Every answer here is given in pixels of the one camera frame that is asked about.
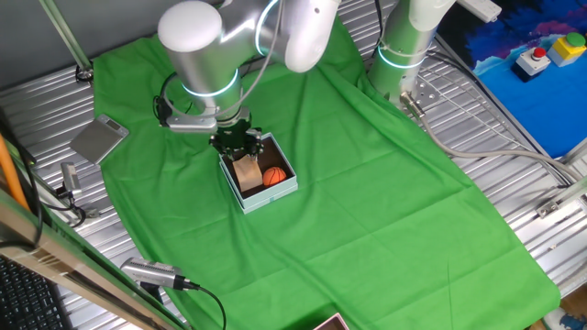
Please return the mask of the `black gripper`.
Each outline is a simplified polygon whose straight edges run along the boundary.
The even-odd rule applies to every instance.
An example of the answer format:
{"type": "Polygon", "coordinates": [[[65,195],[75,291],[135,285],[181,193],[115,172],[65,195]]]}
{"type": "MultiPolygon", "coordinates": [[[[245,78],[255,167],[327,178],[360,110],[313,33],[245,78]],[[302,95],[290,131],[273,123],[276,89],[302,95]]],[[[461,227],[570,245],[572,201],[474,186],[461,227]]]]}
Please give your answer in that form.
{"type": "Polygon", "coordinates": [[[232,159],[234,150],[244,149],[256,160],[263,152],[262,131],[251,129],[248,119],[240,119],[233,126],[220,127],[217,135],[209,138],[209,145],[222,157],[232,159]]]}

